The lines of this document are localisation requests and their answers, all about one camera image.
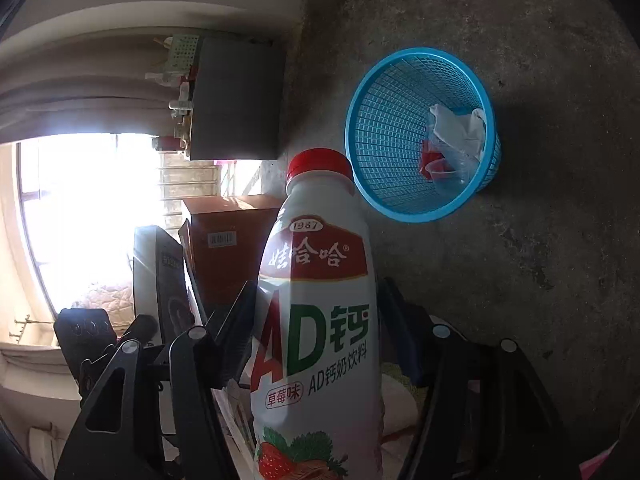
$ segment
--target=window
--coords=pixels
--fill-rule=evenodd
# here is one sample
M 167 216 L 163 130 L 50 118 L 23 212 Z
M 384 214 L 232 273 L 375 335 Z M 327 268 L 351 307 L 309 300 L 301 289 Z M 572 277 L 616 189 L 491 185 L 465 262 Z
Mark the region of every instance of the window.
M 137 226 L 177 237 L 180 200 L 220 192 L 212 161 L 156 152 L 141 134 L 25 140 L 17 168 L 28 251 L 54 313 L 97 284 L 130 283 Z

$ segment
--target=barcode sticker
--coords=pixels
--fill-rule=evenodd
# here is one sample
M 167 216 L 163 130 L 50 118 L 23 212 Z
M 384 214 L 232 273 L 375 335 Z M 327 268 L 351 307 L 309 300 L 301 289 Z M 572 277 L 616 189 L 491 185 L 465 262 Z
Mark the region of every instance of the barcode sticker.
M 224 231 L 223 233 L 208 233 L 207 243 L 209 244 L 210 249 L 214 247 L 230 247 L 232 245 L 238 244 L 236 241 L 235 231 Z

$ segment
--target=plastic cup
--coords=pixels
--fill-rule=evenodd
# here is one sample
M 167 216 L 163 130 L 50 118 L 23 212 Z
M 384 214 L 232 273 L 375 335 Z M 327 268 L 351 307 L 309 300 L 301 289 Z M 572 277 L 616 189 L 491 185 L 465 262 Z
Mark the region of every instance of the plastic cup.
M 426 170 L 431 175 L 436 192 L 446 198 L 457 197 L 469 183 L 468 173 L 453 168 L 446 158 L 430 162 Z

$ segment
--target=red plastic item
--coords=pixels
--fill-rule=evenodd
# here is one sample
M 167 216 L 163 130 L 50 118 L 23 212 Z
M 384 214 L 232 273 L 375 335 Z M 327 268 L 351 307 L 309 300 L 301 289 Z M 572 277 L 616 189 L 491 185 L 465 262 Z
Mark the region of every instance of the red plastic item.
M 287 183 L 300 173 L 313 170 L 335 171 L 353 181 L 353 170 L 347 157 L 329 148 L 313 148 L 297 154 L 291 160 Z
M 616 447 L 618 441 L 615 441 L 613 445 L 609 449 L 605 449 L 599 455 L 587 460 L 586 462 L 582 462 L 580 464 L 580 474 L 582 475 L 582 480 L 589 480 L 591 475 L 593 475 L 602 465 L 602 463 L 609 457 L 613 448 Z
M 420 174 L 427 180 L 432 180 L 430 173 L 426 170 L 427 164 L 441 158 L 444 158 L 444 155 L 434 150 L 428 140 L 423 140 L 422 155 L 420 156 Z

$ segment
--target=strawberry illustration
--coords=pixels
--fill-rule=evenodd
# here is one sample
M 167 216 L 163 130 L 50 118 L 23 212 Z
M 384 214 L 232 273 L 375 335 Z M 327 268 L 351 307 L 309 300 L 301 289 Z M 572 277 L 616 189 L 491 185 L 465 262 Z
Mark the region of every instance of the strawberry illustration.
M 280 480 L 295 468 L 296 465 L 273 444 L 263 442 L 260 445 L 258 471 L 264 480 Z
M 307 460 L 298 462 L 296 468 L 280 480 L 340 480 L 340 477 L 324 460 Z

